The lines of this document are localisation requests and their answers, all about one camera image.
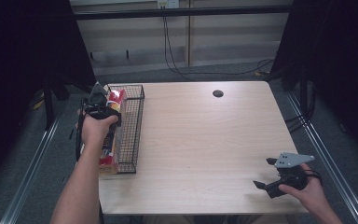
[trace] aluminum rail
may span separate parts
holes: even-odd
[[[48,130],[45,131],[42,140],[39,143],[39,146],[34,154],[34,158],[31,161],[30,166],[28,167],[27,172],[25,173],[24,178],[22,179],[19,188],[17,189],[16,194],[14,195],[12,201],[7,207],[6,212],[4,213],[0,224],[13,224],[16,223],[21,209],[27,199],[29,192],[31,191],[31,186],[34,183],[39,167],[42,163],[42,160],[48,150],[48,146],[53,138],[58,124],[60,122],[62,113],[66,107],[67,101],[60,103],[59,114],[50,126]]]
[[[200,8],[164,8],[127,11],[99,11],[76,12],[74,15],[57,15],[68,17],[77,21],[150,18],[150,17],[181,17],[181,16],[212,16],[212,15],[238,15],[238,14],[265,14],[287,13],[292,11],[304,11],[315,9],[315,5],[309,6],[267,6],[267,7],[200,7]]]

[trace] black wire basket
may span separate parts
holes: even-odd
[[[118,174],[136,174],[139,142],[141,137],[142,115],[145,92],[142,85],[108,85],[111,90],[124,90],[127,96],[125,117],[121,121],[121,139],[115,151]]]

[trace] table top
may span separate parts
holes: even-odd
[[[297,153],[268,83],[142,85],[137,174],[100,177],[105,214],[306,212],[292,196],[270,199],[253,183],[279,179],[266,158]]]

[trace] finger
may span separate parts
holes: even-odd
[[[295,189],[293,187],[290,187],[290,186],[287,186],[287,185],[284,185],[284,184],[280,184],[280,186],[278,186],[278,188],[284,192],[284,193],[287,193],[287,194],[290,194],[292,195],[293,197],[295,198],[299,198],[300,197],[300,191],[298,189]]]
[[[322,185],[321,179],[316,176],[308,176],[308,184]]]
[[[303,170],[310,170],[310,167],[306,163],[301,163],[300,166]]]

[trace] gray floor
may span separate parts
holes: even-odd
[[[257,63],[237,63],[226,65],[200,66],[193,68],[180,68],[181,73],[199,73],[178,75],[169,69],[154,70],[147,72],[133,72],[127,74],[97,76],[102,83],[137,83],[137,82],[171,82],[171,81],[235,81],[235,80],[259,80],[255,73],[243,73],[253,70]],[[280,80],[273,80],[269,83],[278,106],[285,119],[296,116],[291,107],[286,92],[282,91]],[[78,91],[72,91],[67,102],[55,101],[56,108],[64,104],[62,119],[48,146],[46,155],[42,160],[40,169],[26,201],[23,204],[21,213],[18,216],[18,223],[48,223],[52,209],[58,199],[60,192],[71,174],[75,164],[75,140],[69,139],[70,132],[76,123],[76,110],[81,97]],[[315,112],[312,122],[324,141],[324,144],[332,154],[337,166],[352,190],[358,197],[358,144],[349,134],[340,129],[340,122],[334,113],[319,97],[316,99]],[[7,206],[18,189],[28,166],[33,159],[34,152],[41,140],[45,127],[45,111],[29,110],[22,123],[22,131],[19,134],[17,144],[13,147],[9,159],[0,169],[0,220],[7,210]],[[329,202],[333,205],[344,223],[355,223],[335,183],[327,173],[322,160],[314,149],[303,129],[292,133],[299,153],[311,154],[316,161],[310,166],[319,171],[324,177],[324,190]],[[299,223],[316,223],[309,215],[299,216]],[[106,217],[106,223],[130,223],[129,217]]]

